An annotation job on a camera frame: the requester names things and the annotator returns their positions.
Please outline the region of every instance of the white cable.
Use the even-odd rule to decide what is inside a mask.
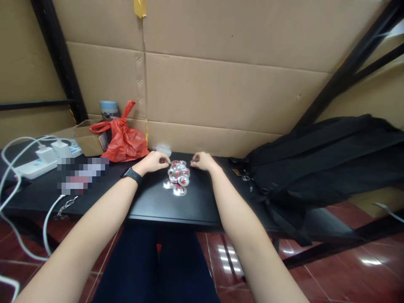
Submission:
[[[20,244],[22,250],[23,250],[29,257],[31,257],[32,259],[38,260],[38,261],[47,261],[47,260],[48,260],[48,258],[40,257],[40,256],[34,255],[32,252],[30,252],[30,251],[28,250],[28,248],[25,246],[24,242],[22,241],[21,235],[20,235],[20,233],[18,232],[18,230],[17,230],[17,228],[15,227],[15,225],[14,225],[6,216],[4,216],[3,213],[0,213],[0,217],[1,217],[4,221],[6,221],[6,222],[11,226],[11,228],[14,230],[14,232],[16,233],[16,236],[17,236],[17,240],[18,240],[18,242],[19,242],[19,244]]]
[[[5,157],[5,152],[6,152],[7,148],[9,148],[10,145],[13,144],[14,142],[17,142],[17,141],[19,141],[19,140],[21,140],[21,139],[29,139],[29,140],[33,140],[33,142],[30,143],[30,144],[28,144],[27,147],[25,147],[11,162],[9,162],[9,161],[7,160],[7,158]],[[11,193],[11,194],[8,196],[8,198],[3,202],[3,204],[0,204],[0,217],[1,217],[5,222],[7,222],[7,223],[11,226],[11,228],[13,229],[14,233],[15,233],[16,236],[17,236],[17,240],[18,240],[18,242],[19,242],[19,244],[20,244],[22,250],[23,250],[29,257],[31,257],[32,259],[39,260],[39,261],[47,261],[48,258],[44,258],[44,257],[40,257],[40,256],[37,256],[37,255],[34,255],[34,254],[25,246],[25,244],[24,244],[24,242],[22,241],[21,235],[20,235],[20,233],[18,232],[17,228],[15,227],[15,225],[14,225],[9,219],[7,219],[6,216],[3,215],[2,210],[6,207],[6,205],[8,204],[8,202],[13,198],[13,196],[16,194],[16,192],[18,191],[18,189],[19,189],[19,187],[20,187],[20,185],[21,185],[21,175],[20,175],[20,174],[14,169],[14,167],[13,167],[13,165],[15,164],[15,162],[16,162],[16,161],[22,156],[22,154],[25,153],[32,145],[34,145],[34,144],[36,144],[36,143],[39,143],[39,141],[50,141],[50,140],[58,140],[58,139],[59,139],[59,138],[56,137],[56,136],[44,136],[44,137],[39,138],[39,139],[34,139],[34,138],[31,138],[31,137],[21,137],[21,138],[17,138],[17,139],[15,139],[15,140],[12,140],[11,142],[9,142],[9,143],[3,148],[2,152],[1,152],[1,158],[2,158],[3,161],[8,165],[8,167],[7,167],[6,171],[4,172],[3,178],[2,178],[2,180],[1,180],[1,182],[0,182],[0,197],[1,197],[1,194],[2,194],[2,192],[3,192],[3,187],[4,187],[5,180],[6,180],[7,176],[8,176],[8,173],[10,172],[10,170],[12,170],[12,171],[15,173],[15,175],[17,176],[18,181],[17,181],[17,185],[14,187],[14,190],[12,191],[12,193]],[[62,139],[62,140],[69,140],[70,142],[73,143],[73,141],[72,141],[71,139]],[[50,208],[50,210],[49,210],[49,212],[48,212],[48,214],[47,214],[47,216],[46,216],[45,222],[44,222],[44,227],[43,227],[44,232],[43,232],[43,234],[42,234],[42,236],[43,236],[43,243],[44,243],[46,252],[47,252],[49,255],[52,254],[52,253],[51,253],[51,250],[50,250],[50,248],[49,248],[48,236],[47,236],[47,233],[46,233],[46,228],[47,228],[47,225],[48,225],[49,216],[51,215],[52,209],[56,206],[57,202],[59,202],[60,199],[62,199],[62,198],[65,197],[65,196],[66,196],[66,195],[61,195],[61,196],[54,202],[54,204],[53,204],[52,207]],[[9,284],[9,285],[11,285],[11,286],[14,287],[14,295],[13,295],[13,299],[11,300],[11,302],[14,302],[14,300],[17,298],[18,293],[19,293],[19,291],[20,291],[20,283],[19,283],[18,281],[14,280],[14,279],[11,279],[11,278],[8,278],[8,277],[5,277],[5,276],[1,276],[1,275],[0,275],[0,282]]]
[[[7,148],[8,148],[11,144],[13,144],[14,142],[19,141],[19,140],[21,140],[21,139],[29,139],[29,140],[33,140],[33,142],[30,143],[27,147],[25,147],[25,148],[13,159],[13,161],[9,162],[9,161],[7,160],[7,158],[5,157],[5,152],[6,152]],[[12,193],[11,193],[11,194],[9,195],[9,197],[3,202],[3,204],[0,205],[0,216],[3,218],[4,221],[6,221],[6,222],[12,227],[13,231],[15,232],[15,234],[16,234],[16,236],[17,236],[17,240],[18,240],[18,242],[19,242],[19,244],[20,244],[22,250],[23,250],[29,257],[31,257],[31,258],[33,258],[33,259],[35,259],[35,260],[40,260],[40,261],[46,261],[48,258],[40,257],[40,256],[34,255],[32,252],[30,252],[30,251],[28,250],[28,248],[25,246],[24,242],[22,241],[21,235],[20,235],[20,233],[18,232],[17,228],[14,226],[14,224],[13,224],[10,220],[8,220],[8,219],[1,213],[1,211],[4,209],[4,207],[6,207],[6,205],[8,204],[8,202],[13,198],[13,196],[16,194],[16,192],[18,191],[18,189],[19,189],[19,187],[20,187],[20,185],[21,185],[21,179],[22,179],[22,178],[21,178],[21,175],[20,175],[20,174],[14,169],[14,167],[13,167],[13,165],[15,164],[15,162],[16,162],[16,161],[21,157],[21,155],[22,155],[23,153],[25,153],[32,145],[39,143],[39,141],[50,141],[50,140],[57,140],[57,139],[58,139],[58,138],[57,138],[56,136],[45,136],[45,137],[42,137],[42,138],[39,138],[39,139],[34,139],[34,138],[31,138],[31,137],[21,137],[21,138],[17,138],[17,139],[15,139],[15,140],[12,140],[10,143],[8,143],[8,144],[3,148],[2,152],[1,152],[1,157],[2,157],[3,161],[8,165],[8,168],[7,168],[7,170],[5,171],[5,173],[4,173],[4,175],[3,175],[3,178],[2,178],[2,180],[1,180],[1,182],[0,182],[0,196],[1,196],[1,193],[2,193],[2,191],[3,191],[3,187],[4,187],[5,180],[6,180],[6,178],[7,178],[8,173],[10,172],[10,170],[12,170],[12,171],[15,173],[15,175],[17,176],[18,181],[17,181],[17,185],[15,186],[14,190],[12,191]]]
[[[13,298],[11,299],[11,302],[14,302],[14,300],[17,298],[17,295],[20,291],[20,283],[14,279],[5,277],[0,275],[0,282],[6,283],[14,287],[14,295]]]
[[[59,198],[57,198],[57,200],[52,204],[50,210],[48,211],[48,213],[46,214],[46,218],[45,221],[43,223],[43,228],[42,228],[42,238],[43,238],[43,244],[45,246],[45,250],[48,253],[48,256],[51,256],[52,252],[51,249],[49,247],[49,243],[48,243],[48,236],[46,234],[46,228],[48,226],[48,221],[49,221],[49,217],[51,215],[52,210],[55,208],[56,204],[58,204],[58,202],[64,198],[66,195],[60,195]]]
[[[403,218],[400,218],[398,215],[396,215],[395,213],[393,213],[393,212],[391,211],[391,209],[388,208],[387,205],[384,205],[384,204],[382,204],[382,203],[373,203],[373,204],[374,204],[374,205],[377,205],[378,207],[384,208],[384,209],[388,212],[388,214],[389,214],[390,216],[392,216],[394,219],[397,219],[398,221],[404,223],[404,219],[403,219]]]

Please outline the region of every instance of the left hand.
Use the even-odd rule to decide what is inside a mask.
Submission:
[[[170,163],[171,161],[166,154],[163,154],[159,151],[152,151],[139,163],[133,165],[132,169],[143,177],[146,173],[151,173],[162,168],[167,168]]]

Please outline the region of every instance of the power strip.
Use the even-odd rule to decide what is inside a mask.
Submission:
[[[72,153],[72,158],[76,158],[80,156],[83,152],[81,151],[80,146],[69,146],[70,151]],[[33,180],[38,178],[39,176],[51,171],[52,169],[58,166],[58,161],[53,161],[51,163],[44,163],[41,159],[36,159],[34,161],[28,162],[21,166],[15,168],[15,170],[22,176],[27,179]]]

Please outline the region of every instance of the black metal shelf frame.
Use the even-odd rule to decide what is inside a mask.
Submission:
[[[294,129],[299,129],[302,126],[314,123],[335,97],[404,53],[404,45],[401,44],[399,47],[357,73],[376,47],[403,18],[404,1],[391,0],[379,18],[362,37],[311,106],[300,118]]]
[[[31,0],[31,5],[34,9],[50,57],[52,58],[52,62],[62,84],[66,99],[3,103],[0,104],[0,110],[28,109],[68,104],[70,105],[76,123],[80,123],[88,119],[88,115],[52,0]]]

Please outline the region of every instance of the black smartwatch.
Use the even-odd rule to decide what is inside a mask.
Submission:
[[[133,180],[135,180],[138,185],[141,183],[142,181],[142,176],[140,176],[137,172],[135,172],[131,167],[128,167],[123,174],[121,175],[121,178],[124,177],[131,177]]]

